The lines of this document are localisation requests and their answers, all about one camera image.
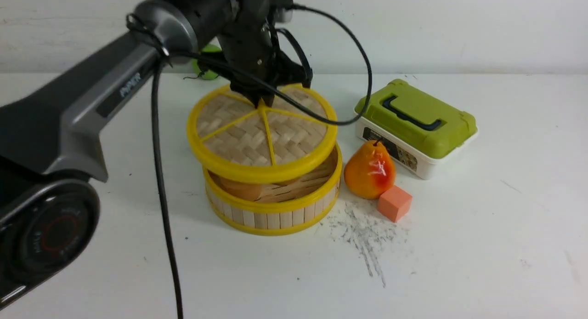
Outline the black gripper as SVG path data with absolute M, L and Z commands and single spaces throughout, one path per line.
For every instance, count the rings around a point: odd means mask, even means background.
M 275 95 L 250 80 L 252 75 L 271 88 L 301 84 L 311 86 L 313 71 L 298 41 L 277 23 L 291 19 L 293 0 L 227 0 L 231 21 L 219 42 L 225 61 L 247 75 L 233 74 L 231 89 L 250 101 L 254 108 L 263 100 L 271 108 Z

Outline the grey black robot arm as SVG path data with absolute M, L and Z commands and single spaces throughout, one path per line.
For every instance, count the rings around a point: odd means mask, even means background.
M 309 63 L 279 47 L 292 0 L 144 0 L 127 32 L 22 99 L 1 107 L 1 307 L 71 264 L 96 231 L 91 179 L 108 179 L 100 132 L 164 64 L 195 58 L 251 103 L 311 84 Z M 218 38 L 221 51 L 204 52 Z

